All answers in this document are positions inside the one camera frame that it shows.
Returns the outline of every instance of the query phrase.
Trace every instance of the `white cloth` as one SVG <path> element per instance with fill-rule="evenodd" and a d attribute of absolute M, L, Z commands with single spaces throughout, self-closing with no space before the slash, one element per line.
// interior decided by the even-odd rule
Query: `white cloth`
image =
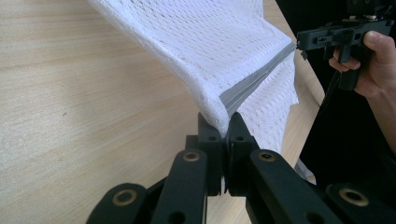
<path fill-rule="evenodd" d="M 293 87 L 294 45 L 260 0 L 90 0 L 190 90 L 222 136 L 237 110 L 261 148 L 280 152 Z"/>

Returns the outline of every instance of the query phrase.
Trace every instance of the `circular bolt hole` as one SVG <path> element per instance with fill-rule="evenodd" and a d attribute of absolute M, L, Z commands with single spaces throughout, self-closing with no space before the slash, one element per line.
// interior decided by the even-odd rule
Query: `circular bolt hole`
<path fill-rule="evenodd" d="M 339 194 L 345 201 L 355 204 L 359 207 L 367 206 L 369 200 L 366 196 L 354 189 L 343 188 L 340 189 Z"/>
<path fill-rule="evenodd" d="M 184 214 L 181 212 L 174 212 L 169 215 L 168 219 L 169 223 L 171 224 L 183 224 L 186 221 Z"/>
<path fill-rule="evenodd" d="M 260 152 L 259 158 L 262 161 L 274 161 L 276 159 L 276 156 L 271 152 Z"/>
<path fill-rule="evenodd" d="M 125 205 L 128 205 L 130 203 L 133 203 L 134 200 L 136 199 L 136 196 L 137 196 L 137 192 L 135 190 L 133 190 L 133 189 L 123 189 L 123 190 L 120 190 L 119 192 L 117 192 L 113 196 L 112 202 L 116 206 L 125 206 Z"/>
<path fill-rule="evenodd" d="M 196 152 L 188 152 L 188 153 L 184 154 L 183 159 L 185 161 L 198 161 L 199 154 Z"/>
<path fill-rule="evenodd" d="M 308 222 L 312 223 L 312 224 L 323 224 L 324 223 L 323 217 L 317 213 L 314 213 L 314 212 L 308 212 L 305 217 L 306 217 L 306 220 L 308 220 Z"/>

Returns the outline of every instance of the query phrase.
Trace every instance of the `wood grain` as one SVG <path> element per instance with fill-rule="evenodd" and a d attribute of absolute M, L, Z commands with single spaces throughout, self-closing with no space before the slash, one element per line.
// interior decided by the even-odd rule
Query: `wood grain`
<path fill-rule="evenodd" d="M 274 0 L 266 19 L 290 35 Z M 85 1 L 0 3 L 0 222 L 84 223 L 112 187 L 165 177 L 198 108 L 185 86 Z M 294 164 L 323 93 L 296 56 Z M 249 223 L 244 199 L 209 198 L 207 223 Z"/>

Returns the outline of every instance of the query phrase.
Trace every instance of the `white mesh fabric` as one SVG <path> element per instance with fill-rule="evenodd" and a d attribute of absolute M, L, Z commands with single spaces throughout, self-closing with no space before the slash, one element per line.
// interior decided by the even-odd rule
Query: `white mesh fabric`
<path fill-rule="evenodd" d="M 222 136 L 227 133 L 230 118 L 219 96 L 290 43 L 263 19 L 259 0 L 90 2 L 183 80 L 206 120 Z M 289 107 L 297 102 L 292 58 L 278 67 L 238 109 L 250 120 L 247 126 L 252 134 L 262 138 L 260 146 L 276 151 L 280 150 Z M 276 102 L 276 106 L 267 106 L 269 102 Z M 266 126 L 272 120 L 278 126 L 268 133 Z"/>

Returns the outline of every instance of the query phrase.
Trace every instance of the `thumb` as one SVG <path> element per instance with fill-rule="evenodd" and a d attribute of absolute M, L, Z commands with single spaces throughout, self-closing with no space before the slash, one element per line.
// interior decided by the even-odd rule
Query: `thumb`
<path fill-rule="evenodd" d="M 370 31 L 364 36 L 363 41 L 367 48 L 375 52 L 376 60 L 379 63 L 396 62 L 395 43 L 392 37 Z"/>

